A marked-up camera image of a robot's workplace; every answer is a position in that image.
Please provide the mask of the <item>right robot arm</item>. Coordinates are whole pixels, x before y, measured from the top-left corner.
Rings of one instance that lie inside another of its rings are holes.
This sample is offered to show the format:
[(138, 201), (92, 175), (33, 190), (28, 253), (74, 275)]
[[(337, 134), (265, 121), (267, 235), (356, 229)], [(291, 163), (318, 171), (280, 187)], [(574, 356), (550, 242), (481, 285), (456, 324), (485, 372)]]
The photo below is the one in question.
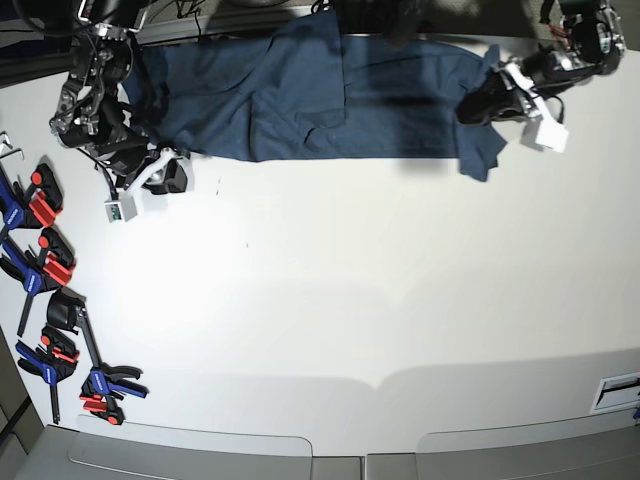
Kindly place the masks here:
[(58, 141), (105, 178), (112, 222), (137, 215), (141, 190), (168, 195), (188, 186), (182, 163), (189, 153), (148, 137), (156, 96), (135, 35), (150, 8), (148, 1), (72, 2), (73, 65), (49, 121)]

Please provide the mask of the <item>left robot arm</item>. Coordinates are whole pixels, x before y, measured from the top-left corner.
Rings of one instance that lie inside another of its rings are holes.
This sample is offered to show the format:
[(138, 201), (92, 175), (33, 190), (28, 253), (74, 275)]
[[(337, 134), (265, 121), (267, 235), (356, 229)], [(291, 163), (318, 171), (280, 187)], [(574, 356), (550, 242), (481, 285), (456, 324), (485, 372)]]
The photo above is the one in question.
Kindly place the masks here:
[(492, 67), (483, 83), (466, 94), (456, 110), (460, 123), (523, 121), (521, 142), (562, 153), (569, 130), (565, 108), (557, 114), (550, 99), (594, 76), (616, 72), (627, 47), (620, 16), (609, 1), (545, 1), (540, 23), (554, 42), (527, 57), (513, 56)]

